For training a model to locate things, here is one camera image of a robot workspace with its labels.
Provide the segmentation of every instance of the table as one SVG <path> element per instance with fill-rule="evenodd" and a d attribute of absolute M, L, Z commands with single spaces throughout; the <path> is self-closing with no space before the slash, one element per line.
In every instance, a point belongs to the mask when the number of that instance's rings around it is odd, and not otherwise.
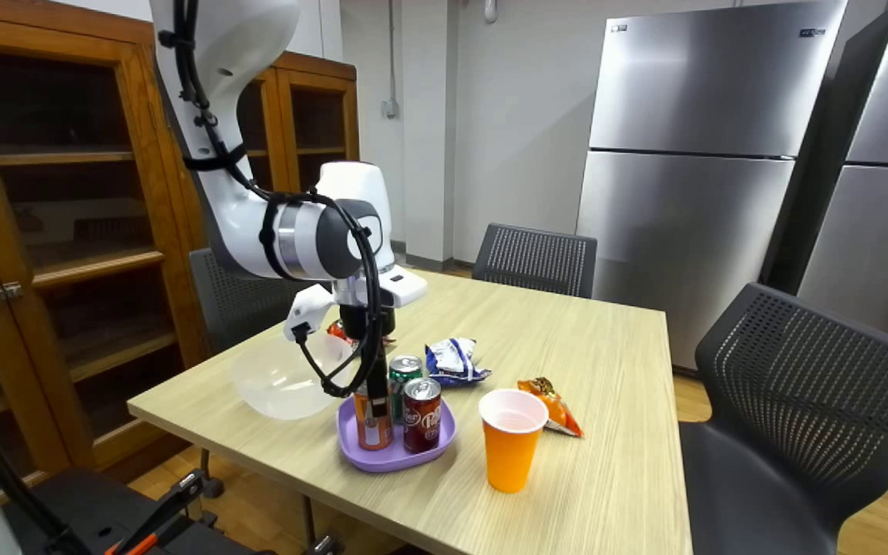
<path fill-rule="evenodd" d="M 340 457 L 337 405 L 295 418 L 260 417 L 231 388 L 243 348 L 302 364 L 271 328 L 139 396 L 130 411 L 190 443 L 228 452 L 280 483 L 429 553 L 691 553 L 665 314 L 421 270 L 427 300 L 398 310 L 394 352 L 479 339 L 492 371 L 443 392 L 456 442 L 435 463 L 365 474 Z M 529 483 L 484 481 L 479 397 L 549 376 L 587 437 L 544 434 Z"/>

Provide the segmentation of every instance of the chair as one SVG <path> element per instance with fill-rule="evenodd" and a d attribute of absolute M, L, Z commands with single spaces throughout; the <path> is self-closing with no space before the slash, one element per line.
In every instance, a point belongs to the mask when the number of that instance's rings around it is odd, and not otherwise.
<path fill-rule="evenodd" d="M 835 553 L 888 490 L 888 335 L 743 287 L 697 344 L 710 421 L 680 421 L 693 553 Z"/>
<path fill-rule="evenodd" d="M 593 297 L 596 248 L 593 236 L 487 226 L 473 277 Z"/>
<path fill-rule="evenodd" d="M 190 249 L 190 277 L 213 352 L 226 352 L 248 335 L 287 317 L 292 297 L 305 287 L 295 279 L 267 279 L 243 270 L 226 270 L 210 248 Z M 210 479 L 210 452 L 202 451 L 202 473 Z"/>

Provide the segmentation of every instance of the snack bag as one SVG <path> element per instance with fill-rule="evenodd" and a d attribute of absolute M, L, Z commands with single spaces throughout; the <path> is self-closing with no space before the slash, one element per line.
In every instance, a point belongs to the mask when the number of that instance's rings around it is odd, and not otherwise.
<path fill-rule="evenodd" d="M 546 405 L 546 411 L 549 411 L 546 428 L 549 433 L 584 437 L 579 421 L 575 418 L 575 414 L 568 411 L 568 405 L 560 402 L 560 396 L 555 392 L 555 384 L 546 376 L 517 378 L 517 388 L 536 396 Z"/>

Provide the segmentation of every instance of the soda can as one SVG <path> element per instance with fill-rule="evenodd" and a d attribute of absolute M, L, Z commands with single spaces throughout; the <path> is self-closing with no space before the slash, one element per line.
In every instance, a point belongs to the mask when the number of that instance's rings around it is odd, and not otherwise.
<path fill-rule="evenodd" d="M 421 359 L 417 354 L 394 354 L 385 371 L 390 381 L 390 414 L 394 421 L 404 421 L 404 388 L 409 378 L 421 376 Z"/>
<path fill-rule="evenodd" d="M 442 384 L 435 378 L 409 378 L 404 384 L 404 451 L 421 452 L 442 443 Z"/>

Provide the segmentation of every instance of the chair backrest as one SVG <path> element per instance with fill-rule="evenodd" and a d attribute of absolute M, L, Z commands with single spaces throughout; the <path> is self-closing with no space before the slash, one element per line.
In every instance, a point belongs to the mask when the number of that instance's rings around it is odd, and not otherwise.
<path fill-rule="evenodd" d="M 206 339 L 216 352 L 285 322 L 292 297 L 305 287 L 295 279 L 226 270 L 206 248 L 190 249 L 190 273 Z"/>
<path fill-rule="evenodd" d="M 487 226 L 473 277 L 593 297 L 596 248 L 593 236 Z"/>
<path fill-rule="evenodd" d="M 842 523 L 888 490 L 888 335 L 748 284 L 697 344 L 712 426 Z"/>

